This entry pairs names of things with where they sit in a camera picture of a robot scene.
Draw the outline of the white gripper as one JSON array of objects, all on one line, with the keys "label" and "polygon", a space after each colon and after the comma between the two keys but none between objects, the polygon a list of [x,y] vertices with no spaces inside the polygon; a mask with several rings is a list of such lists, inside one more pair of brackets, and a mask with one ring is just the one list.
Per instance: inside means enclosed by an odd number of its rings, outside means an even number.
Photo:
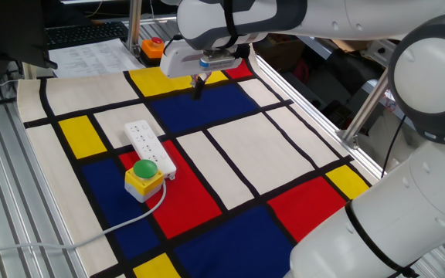
[{"label": "white gripper", "polygon": [[243,58],[236,58],[235,55],[236,48],[195,50],[184,39],[176,40],[165,46],[160,69],[168,78],[193,76],[192,99],[197,100],[201,98],[210,73],[235,69],[241,64]]}]

